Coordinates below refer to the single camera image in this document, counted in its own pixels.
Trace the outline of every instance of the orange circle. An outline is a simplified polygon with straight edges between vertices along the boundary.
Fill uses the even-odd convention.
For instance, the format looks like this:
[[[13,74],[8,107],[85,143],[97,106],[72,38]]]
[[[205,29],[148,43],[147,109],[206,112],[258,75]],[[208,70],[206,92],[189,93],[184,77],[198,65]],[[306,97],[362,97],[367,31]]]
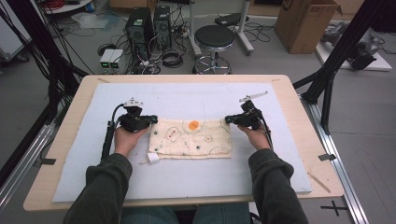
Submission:
[[[190,122],[189,124],[189,129],[190,130],[196,130],[199,127],[199,122],[196,120],[193,120],[192,122]]]

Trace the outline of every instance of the computer tower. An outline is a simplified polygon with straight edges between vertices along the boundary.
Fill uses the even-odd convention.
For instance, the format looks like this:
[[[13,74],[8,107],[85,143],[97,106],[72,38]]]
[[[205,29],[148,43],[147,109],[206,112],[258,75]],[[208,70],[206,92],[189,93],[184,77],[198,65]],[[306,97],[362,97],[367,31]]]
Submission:
[[[154,31],[157,36],[157,49],[172,48],[171,9],[169,6],[156,6],[154,11]]]
[[[151,41],[154,30],[149,8],[134,7],[125,30],[134,52],[137,52],[141,59],[148,60],[154,47],[154,41]]]

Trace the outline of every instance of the black stool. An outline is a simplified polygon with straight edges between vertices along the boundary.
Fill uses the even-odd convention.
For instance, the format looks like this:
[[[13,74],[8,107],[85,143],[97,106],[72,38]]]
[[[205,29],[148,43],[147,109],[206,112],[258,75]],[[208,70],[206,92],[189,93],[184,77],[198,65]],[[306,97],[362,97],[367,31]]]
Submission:
[[[231,74],[230,64],[219,57],[217,51],[228,49],[233,45],[235,36],[230,29],[219,25],[208,25],[199,28],[194,40],[200,49],[210,50],[210,56],[203,56],[195,62],[192,72],[195,74]]]

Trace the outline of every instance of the cardboard box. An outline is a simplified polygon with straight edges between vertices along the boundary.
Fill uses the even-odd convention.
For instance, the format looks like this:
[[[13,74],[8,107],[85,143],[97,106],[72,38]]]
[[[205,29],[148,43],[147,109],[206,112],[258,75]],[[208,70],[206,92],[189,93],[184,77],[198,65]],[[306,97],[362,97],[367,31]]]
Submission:
[[[289,53],[313,53],[338,8],[333,0],[284,0],[276,34]]]
[[[156,5],[156,0],[110,0],[110,7],[112,8],[149,7],[150,11],[153,12]]]

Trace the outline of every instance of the hand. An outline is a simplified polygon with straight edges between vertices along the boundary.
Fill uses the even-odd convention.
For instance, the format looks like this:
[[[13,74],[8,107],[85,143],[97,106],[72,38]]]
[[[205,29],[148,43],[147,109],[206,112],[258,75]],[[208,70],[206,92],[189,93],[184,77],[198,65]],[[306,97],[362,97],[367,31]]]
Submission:
[[[265,135],[262,124],[260,125],[260,128],[256,131],[253,131],[253,130],[249,129],[248,127],[244,127],[241,125],[238,125],[238,128],[247,135],[248,141],[257,150],[271,149],[271,146],[268,143],[268,139],[267,139],[267,136]]]
[[[137,133],[130,133],[122,127],[117,128],[114,134],[114,144],[116,146],[114,153],[120,153],[124,157],[128,157],[129,153],[136,147],[139,138],[148,130],[149,128],[146,128]]]

